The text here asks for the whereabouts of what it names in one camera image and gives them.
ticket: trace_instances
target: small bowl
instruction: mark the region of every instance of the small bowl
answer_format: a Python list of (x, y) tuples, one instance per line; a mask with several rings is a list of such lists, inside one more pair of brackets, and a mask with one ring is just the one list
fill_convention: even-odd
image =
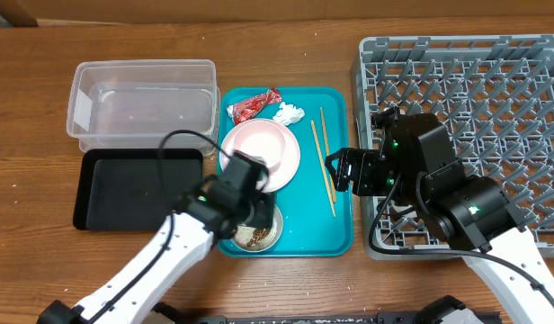
[[(243, 229), (250, 229), (246, 227), (237, 227), (237, 234), (240, 230)], [(273, 245), (277, 243), (279, 240), (279, 237), (281, 236), (283, 232), (283, 215), (281, 215), (281, 211), (277, 206), (275, 206), (275, 212), (273, 213), (273, 226), (271, 227), (271, 231), (269, 234), (265, 237), (259, 240), (259, 242), (252, 247), (248, 247), (247, 244), (243, 242), (239, 242), (236, 238), (232, 238), (231, 241), (233, 244), (235, 244), (236, 247), (244, 250), (245, 252), (251, 252), (251, 253), (258, 253), (263, 252)]]
[(270, 171), (275, 171), (281, 165), (285, 136), (271, 122), (253, 120), (237, 132), (234, 147), (247, 155), (261, 158)]

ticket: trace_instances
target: teal plastic tray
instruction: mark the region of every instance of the teal plastic tray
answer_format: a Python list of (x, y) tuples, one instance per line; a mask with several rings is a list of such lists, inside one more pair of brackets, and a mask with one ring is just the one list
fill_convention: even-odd
[[(348, 146), (345, 103), (341, 94), (329, 87), (278, 87), (283, 101), (303, 108), (305, 117), (289, 125), (301, 151), (299, 170), (293, 179), (277, 191), (277, 206), (283, 215), (283, 233), (274, 246), (264, 252), (245, 252), (230, 240), (221, 240), (219, 248), (231, 257), (338, 257), (353, 243), (353, 209), (351, 193), (336, 193), (333, 217), (327, 198), (321, 166), (317, 156), (311, 120), (321, 149), (325, 154), (325, 142), (321, 127), (320, 107), (325, 114), (329, 151), (336, 152)], [(249, 87), (229, 91), (221, 102), (219, 114), (219, 144), (234, 127), (227, 114), (227, 106), (253, 95), (265, 93), (267, 88)], [(265, 107), (256, 118), (271, 119), (279, 110), (279, 104)]]

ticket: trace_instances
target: pink bowl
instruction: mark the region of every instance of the pink bowl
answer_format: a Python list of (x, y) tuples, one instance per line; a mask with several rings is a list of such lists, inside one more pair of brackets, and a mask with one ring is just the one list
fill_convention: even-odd
[(262, 158), (269, 170), (279, 168), (285, 150), (285, 136), (268, 121), (250, 121), (235, 135), (235, 149)]

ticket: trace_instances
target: wood grain surface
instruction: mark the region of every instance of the wood grain surface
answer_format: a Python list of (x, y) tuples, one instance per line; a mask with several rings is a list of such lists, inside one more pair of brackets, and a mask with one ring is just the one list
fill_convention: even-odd
[[(554, 16), (0, 30), (0, 324), (32, 323), (53, 300), (73, 304), (117, 273), (151, 233), (71, 225), (83, 153), (66, 134), (76, 66), (108, 59), (212, 59), (222, 94), (238, 86), (332, 86), (352, 121), (349, 67), (359, 41), (383, 35), (554, 33)], [(357, 145), (348, 125), (350, 144)], [(215, 159), (205, 160), (207, 173)], [(444, 296), (500, 311), (461, 260), (235, 259), (217, 249), (167, 293), (183, 310), (231, 317), (418, 310)], [(547, 261), (554, 274), (554, 259)]]

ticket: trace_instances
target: plastic dish rack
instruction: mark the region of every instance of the plastic dish rack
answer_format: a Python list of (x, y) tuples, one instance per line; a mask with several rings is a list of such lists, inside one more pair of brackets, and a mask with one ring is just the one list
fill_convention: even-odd
[[(435, 113), (466, 174), (502, 184), (541, 253), (554, 257), (554, 35), (370, 37), (359, 45), (351, 78), (362, 149), (381, 143), (372, 113), (393, 105)], [(365, 242), (380, 198), (361, 198)], [(447, 247), (409, 217), (384, 217), (375, 239), (385, 248)], [(430, 258), (365, 249), (376, 259)]]

